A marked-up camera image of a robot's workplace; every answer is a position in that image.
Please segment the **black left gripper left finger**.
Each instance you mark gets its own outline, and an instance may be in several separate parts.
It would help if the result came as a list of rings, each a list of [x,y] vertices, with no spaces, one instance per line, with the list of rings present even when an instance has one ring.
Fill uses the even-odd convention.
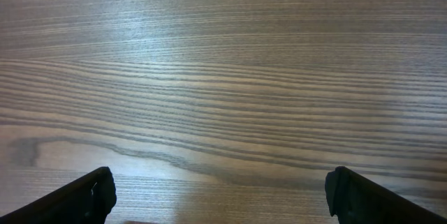
[[[104,224],[116,205],[109,167],[99,167],[44,197],[1,217],[3,224]]]

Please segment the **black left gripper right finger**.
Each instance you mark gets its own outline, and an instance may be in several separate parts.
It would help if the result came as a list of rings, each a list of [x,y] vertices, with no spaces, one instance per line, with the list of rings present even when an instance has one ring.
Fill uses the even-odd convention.
[[[446,218],[344,166],[327,173],[325,194],[339,224],[446,224]]]

